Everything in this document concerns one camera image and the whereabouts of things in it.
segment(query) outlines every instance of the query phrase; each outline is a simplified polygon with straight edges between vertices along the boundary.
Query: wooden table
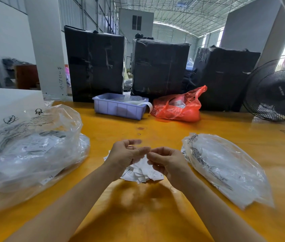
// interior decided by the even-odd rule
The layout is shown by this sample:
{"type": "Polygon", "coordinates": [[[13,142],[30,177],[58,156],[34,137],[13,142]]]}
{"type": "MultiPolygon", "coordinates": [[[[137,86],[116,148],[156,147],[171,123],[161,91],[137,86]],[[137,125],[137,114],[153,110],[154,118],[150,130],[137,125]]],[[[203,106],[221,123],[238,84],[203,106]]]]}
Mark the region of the wooden table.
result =
{"type": "MultiPolygon", "coordinates": [[[[95,114],[93,104],[65,103],[80,112],[82,133],[91,140],[89,157],[71,174],[33,199],[0,213],[0,241],[33,218],[103,163],[115,141],[141,138],[151,147],[180,149],[190,132],[216,134],[245,150],[266,171],[276,209],[254,203],[240,211],[211,188],[268,241],[285,242],[285,123],[253,122],[248,113],[204,112],[197,123],[154,118],[141,121],[95,114]]],[[[110,184],[71,241],[213,241],[191,204],[165,179],[110,184]]]]}

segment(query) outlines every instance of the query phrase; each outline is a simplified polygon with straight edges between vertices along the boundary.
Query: hand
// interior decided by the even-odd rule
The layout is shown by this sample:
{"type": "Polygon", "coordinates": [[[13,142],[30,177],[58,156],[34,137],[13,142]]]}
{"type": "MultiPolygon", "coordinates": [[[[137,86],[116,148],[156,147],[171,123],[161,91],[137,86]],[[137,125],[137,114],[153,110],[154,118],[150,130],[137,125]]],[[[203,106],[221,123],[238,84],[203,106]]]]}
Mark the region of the hand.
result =
{"type": "Polygon", "coordinates": [[[164,174],[171,185],[180,191],[184,189],[185,179],[191,175],[195,176],[179,150],[159,147],[152,149],[147,154],[147,159],[156,171],[164,174]]]}
{"type": "Polygon", "coordinates": [[[114,174],[114,181],[119,179],[124,170],[132,163],[138,162],[145,154],[149,153],[150,147],[136,148],[134,144],[140,144],[140,139],[123,140],[115,142],[105,160],[104,165],[111,167],[114,174]]]}

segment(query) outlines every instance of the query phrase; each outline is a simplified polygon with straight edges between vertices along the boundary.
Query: black plastic wrap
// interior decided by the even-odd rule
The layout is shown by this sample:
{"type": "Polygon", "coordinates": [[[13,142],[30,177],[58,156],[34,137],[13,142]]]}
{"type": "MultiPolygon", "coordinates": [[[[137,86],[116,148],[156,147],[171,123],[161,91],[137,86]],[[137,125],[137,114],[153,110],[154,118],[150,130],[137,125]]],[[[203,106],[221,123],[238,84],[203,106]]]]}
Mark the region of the black plastic wrap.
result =
{"type": "Polygon", "coordinates": [[[189,44],[134,39],[131,95],[150,99],[181,93],[189,44]]]}
{"type": "Polygon", "coordinates": [[[124,90],[124,36],[64,27],[73,101],[124,90]]]}
{"type": "Polygon", "coordinates": [[[245,96],[249,73],[260,52],[199,48],[190,77],[195,88],[206,85],[199,100],[202,110],[239,111],[245,96]]]}

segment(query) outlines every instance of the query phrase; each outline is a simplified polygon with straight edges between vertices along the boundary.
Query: metal roof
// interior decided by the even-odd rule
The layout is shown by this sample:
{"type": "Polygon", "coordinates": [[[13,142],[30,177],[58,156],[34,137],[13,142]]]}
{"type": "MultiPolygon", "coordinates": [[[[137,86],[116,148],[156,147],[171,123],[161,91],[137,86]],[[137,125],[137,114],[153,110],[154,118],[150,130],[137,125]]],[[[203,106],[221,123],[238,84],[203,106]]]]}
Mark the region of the metal roof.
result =
{"type": "Polygon", "coordinates": [[[154,21],[202,36],[225,25],[229,12],[255,0],[120,0],[121,8],[154,13],[154,21]]]}

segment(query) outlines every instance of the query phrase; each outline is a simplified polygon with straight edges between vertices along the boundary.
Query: electric fan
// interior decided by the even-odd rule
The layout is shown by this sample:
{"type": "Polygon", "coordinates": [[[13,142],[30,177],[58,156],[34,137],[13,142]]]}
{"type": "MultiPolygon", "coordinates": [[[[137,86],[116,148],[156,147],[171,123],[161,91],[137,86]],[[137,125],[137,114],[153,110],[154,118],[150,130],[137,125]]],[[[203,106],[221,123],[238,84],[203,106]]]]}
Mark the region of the electric fan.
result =
{"type": "Polygon", "coordinates": [[[285,121],[285,59],[270,61],[250,74],[243,105],[258,118],[285,121]]]}

